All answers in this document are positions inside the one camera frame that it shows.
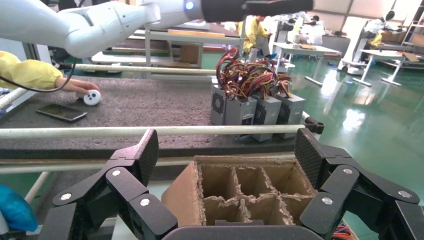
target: power supply unit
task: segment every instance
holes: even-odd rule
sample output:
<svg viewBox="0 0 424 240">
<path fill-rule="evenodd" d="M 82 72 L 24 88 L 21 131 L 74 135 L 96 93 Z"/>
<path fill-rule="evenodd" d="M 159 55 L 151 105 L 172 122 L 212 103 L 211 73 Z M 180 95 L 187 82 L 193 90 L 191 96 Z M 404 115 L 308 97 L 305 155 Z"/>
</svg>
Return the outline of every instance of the power supply unit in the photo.
<svg viewBox="0 0 424 240">
<path fill-rule="evenodd" d="M 286 98 L 285 93 L 275 95 L 275 98 L 281 101 L 281 108 L 278 113 L 278 125 L 296 125 L 301 124 L 302 113 L 305 108 L 305 100 L 294 94 L 291 98 Z M 282 139 L 293 138 L 296 133 L 279 133 Z"/>
<path fill-rule="evenodd" d="M 227 98 L 223 89 L 218 85 L 212 86 L 212 104 L 210 106 L 210 122 L 213 125 L 224 125 Z"/>
<path fill-rule="evenodd" d="M 227 100 L 225 106 L 225 121 L 226 126 L 253 125 L 253 120 L 256 111 L 256 99 L 248 97 L 240 101 L 238 98 Z M 236 140 L 250 138 L 250 134 L 235 135 Z"/>
<path fill-rule="evenodd" d="M 279 116 L 281 101 L 272 96 L 269 96 L 267 99 L 262 99 L 259 94 L 255 94 L 252 97 L 257 100 L 253 125 L 275 125 Z M 263 142 L 272 139 L 273 134 L 253 134 L 252 138 L 259 142 Z"/>
</svg>

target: yellow jacket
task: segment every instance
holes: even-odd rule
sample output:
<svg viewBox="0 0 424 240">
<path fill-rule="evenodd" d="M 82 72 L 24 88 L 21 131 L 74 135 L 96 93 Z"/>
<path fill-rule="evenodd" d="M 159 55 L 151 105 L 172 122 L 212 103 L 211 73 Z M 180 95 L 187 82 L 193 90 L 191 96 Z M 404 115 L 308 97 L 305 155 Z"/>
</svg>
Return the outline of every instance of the yellow jacket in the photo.
<svg viewBox="0 0 424 240">
<path fill-rule="evenodd" d="M 380 32 L 377 32 L 374 39 L 368 41 L 371 49 L 376 49 L 382 44 L 383 35 Z"/>
<path fill-rule="evenodd" d="M 237 25 L 237 32 L 239 35 L 242 34 L 243 22 L 239 22 Z M 261 23 L 256 21 L 256 18 L 253 17 L 251 21 L 246 22 L 246 33 L 244 38 L 243 51 L 248 53 L 251 51 L 252 47 L 256 46 L 256 38 L 262 36 L 267 38 L 268 33 L 262 27 Z"/>
<path fill-rule="evenodd" d="M 15 55 L 6 51 L 0 51 L 0 76 L 36 89 L 53 89 L 56 79 L 63 77 L 61 71 L 47 62 L 32 59 L 21 62 Z M 0 80 L 0 88 L 17 87 Z"/>
</svg>

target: blue light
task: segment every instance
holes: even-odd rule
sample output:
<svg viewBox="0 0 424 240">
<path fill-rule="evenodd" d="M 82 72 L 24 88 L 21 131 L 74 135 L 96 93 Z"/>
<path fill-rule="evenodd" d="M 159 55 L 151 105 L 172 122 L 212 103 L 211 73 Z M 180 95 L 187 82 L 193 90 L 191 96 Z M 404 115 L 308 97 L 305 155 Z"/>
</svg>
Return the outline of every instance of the blue light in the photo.
<svg viewBox="0 0 424 240">
<path fill-rule="evenodd" d="M 186 8 L 186 9 L 188 9 L 188 10 L 192 9 L 194 6 L 195 6 L 195 5 L 193 4 L 193 2 L 192 2 L 192 1 L 188 1 L 188 2 L 185 4 L 185 8 Z"/>
</svg>

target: smartphone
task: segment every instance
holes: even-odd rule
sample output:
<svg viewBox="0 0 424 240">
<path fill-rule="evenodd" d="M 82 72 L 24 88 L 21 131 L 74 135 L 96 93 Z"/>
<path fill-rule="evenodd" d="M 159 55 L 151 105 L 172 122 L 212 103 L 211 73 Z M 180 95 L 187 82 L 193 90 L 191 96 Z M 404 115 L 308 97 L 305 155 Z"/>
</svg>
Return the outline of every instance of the smartphone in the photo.
<svg viewBox="0 0 424 240">
<path fill-rule="evenodd" d="M 50 104 L 47 106 L 43 106 L 37 109 L 36 112 L 69 123 L 76 122 L 87 116 L 87 112 L 58 104 Z"/>
</svg>

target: blue glove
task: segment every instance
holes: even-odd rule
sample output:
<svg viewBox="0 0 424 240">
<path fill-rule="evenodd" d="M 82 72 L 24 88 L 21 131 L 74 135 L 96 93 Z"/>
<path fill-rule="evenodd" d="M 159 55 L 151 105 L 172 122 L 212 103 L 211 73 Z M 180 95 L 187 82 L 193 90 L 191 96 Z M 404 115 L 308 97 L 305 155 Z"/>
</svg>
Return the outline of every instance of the blue glove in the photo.
<svg viewBox="0 0 424 240">
<path fill-rule="evenodd" d="M 9 227 L 34 232 L 37 218 L 31 206 L 15 191 L 0 185 L 0 212 Z"/>
</svg>

